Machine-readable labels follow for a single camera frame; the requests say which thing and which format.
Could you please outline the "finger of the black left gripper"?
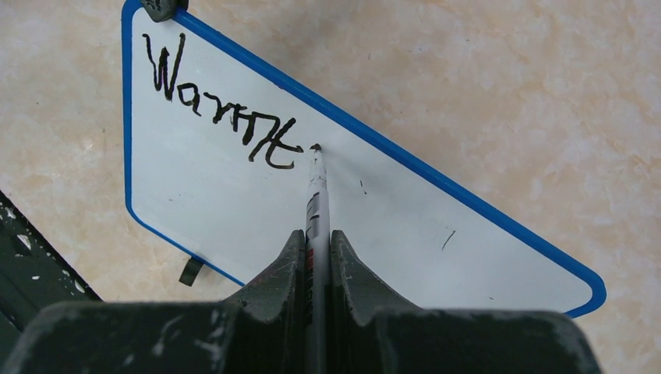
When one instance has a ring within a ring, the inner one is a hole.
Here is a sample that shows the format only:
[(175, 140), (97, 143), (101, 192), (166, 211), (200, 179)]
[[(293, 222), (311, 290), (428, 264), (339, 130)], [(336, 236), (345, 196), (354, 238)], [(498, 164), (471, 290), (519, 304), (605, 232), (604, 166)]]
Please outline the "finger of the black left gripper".
[(189, 0), (140, 0), (140, 4), (155, 23), (172, 19), (179, 10), (189, 8)]

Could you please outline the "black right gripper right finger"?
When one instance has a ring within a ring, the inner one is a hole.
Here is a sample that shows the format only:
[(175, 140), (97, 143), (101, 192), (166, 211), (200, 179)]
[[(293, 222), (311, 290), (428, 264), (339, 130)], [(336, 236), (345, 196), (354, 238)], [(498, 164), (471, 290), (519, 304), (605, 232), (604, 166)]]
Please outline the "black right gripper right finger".
[(330, 240), (336, 373), (424, 373), (429, 350), (416, 347), (420, 307), (365, 265), (343, 231)]

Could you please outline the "blue framed whiteboard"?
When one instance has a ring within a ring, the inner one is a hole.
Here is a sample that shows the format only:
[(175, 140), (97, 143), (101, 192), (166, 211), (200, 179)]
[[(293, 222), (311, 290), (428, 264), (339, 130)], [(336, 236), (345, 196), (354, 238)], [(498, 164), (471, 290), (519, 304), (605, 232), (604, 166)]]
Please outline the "blue framed whiteboard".
[(127, 210), (237, 284), (315, 215), (319, 144), (331, 228), (414, 304), (605, 303), (595, 271), (193, 15), (127, 1), (121, 24)]

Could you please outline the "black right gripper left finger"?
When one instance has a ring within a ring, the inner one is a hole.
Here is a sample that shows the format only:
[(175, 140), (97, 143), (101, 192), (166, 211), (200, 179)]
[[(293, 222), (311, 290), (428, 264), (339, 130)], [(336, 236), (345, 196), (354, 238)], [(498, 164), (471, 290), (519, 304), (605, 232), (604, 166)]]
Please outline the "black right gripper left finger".
[(303, 231), (294, 230), (276, 260), (228, 298), (241, 311), (225, 373), (303, 372), (304, 250)]

